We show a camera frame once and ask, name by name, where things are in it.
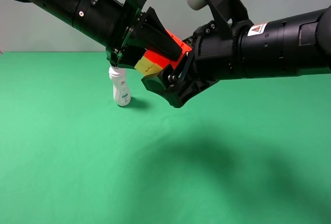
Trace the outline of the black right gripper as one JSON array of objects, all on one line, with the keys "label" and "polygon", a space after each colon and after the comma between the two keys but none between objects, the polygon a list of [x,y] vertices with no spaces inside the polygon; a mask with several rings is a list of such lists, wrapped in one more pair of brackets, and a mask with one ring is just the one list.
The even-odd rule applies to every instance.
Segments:
[{"label": "black right gripper", "polygon": [[219,27],[214,20],[200,26],[184,40],[192,47],[184,64],[175,70],[167,65],[160,72],[144,76],[144,87],[161,95],[174,108],[181,108],[219,80],[244,79],[240,41],[245,30],[245,20],[226,27]]}]

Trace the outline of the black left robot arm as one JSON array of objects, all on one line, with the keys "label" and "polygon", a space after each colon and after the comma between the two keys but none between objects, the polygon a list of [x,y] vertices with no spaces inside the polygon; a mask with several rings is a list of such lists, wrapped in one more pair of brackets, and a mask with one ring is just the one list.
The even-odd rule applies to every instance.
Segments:
[{"label": "black left robot arm", "polygon": [[147,0],[15,0],[33,3],[103,45],[113,66],[132,68],[146,51],[171,61],[182,49]]}]

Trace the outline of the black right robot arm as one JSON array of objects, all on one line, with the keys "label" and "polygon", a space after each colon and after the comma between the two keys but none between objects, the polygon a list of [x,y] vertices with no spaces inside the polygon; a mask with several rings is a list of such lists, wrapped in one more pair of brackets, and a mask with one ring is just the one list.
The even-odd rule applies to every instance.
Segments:
[{"label": "black right robot arm", "polygon": [[261,25],[233,27],[224,40],[219,31],[196,33],[192,50],[176,69],[145,76],[145,88],[175,108],[221,80],[298,77],[330,73],[330,9]]}]

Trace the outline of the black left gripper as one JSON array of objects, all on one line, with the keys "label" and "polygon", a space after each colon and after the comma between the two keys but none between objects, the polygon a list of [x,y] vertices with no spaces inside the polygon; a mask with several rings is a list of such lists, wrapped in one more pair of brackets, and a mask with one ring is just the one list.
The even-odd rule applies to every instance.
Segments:
[{"label": "black left gripper", "polygon": [[[133,31],[134,42],[130,40]],[[130,5],[129,0],[125,0],[106,46],[108,60],[112,66],[134,69],[145,54],[145,49],[157,52],[171,61],[177,61],[182,54],[180,45],[164,28],[154,8],[149,7],[142,13],[142,8]]]}]

